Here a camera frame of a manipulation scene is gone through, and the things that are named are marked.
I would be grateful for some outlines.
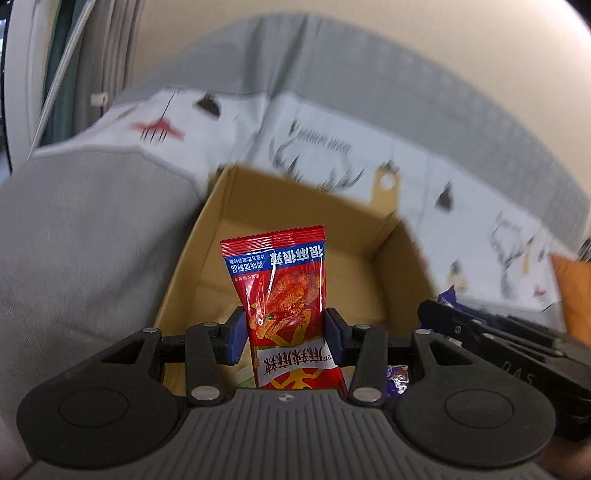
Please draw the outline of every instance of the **snack package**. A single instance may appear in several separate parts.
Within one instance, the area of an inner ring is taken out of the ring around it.
[[[343,375],[324,340],[324,228],[222,240],[248,317],[256,386],[338,388]]]

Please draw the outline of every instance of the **open cardboard box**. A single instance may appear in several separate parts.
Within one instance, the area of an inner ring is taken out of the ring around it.
[[[215,184],[168,286],[155,326],[180,335],[196,323],[224,323],[240,305],[219,242],[226,238],[324,225],[326,306],[351,325],[381,325],[408,336],[418,305],[433,291],[404,224],[311,187],[243,166]],[[241,366],[250,365],[245,348]],[[235,372],[225,377],[237,384]],[[168,365],[164,384],[184,394],[184,365]]]

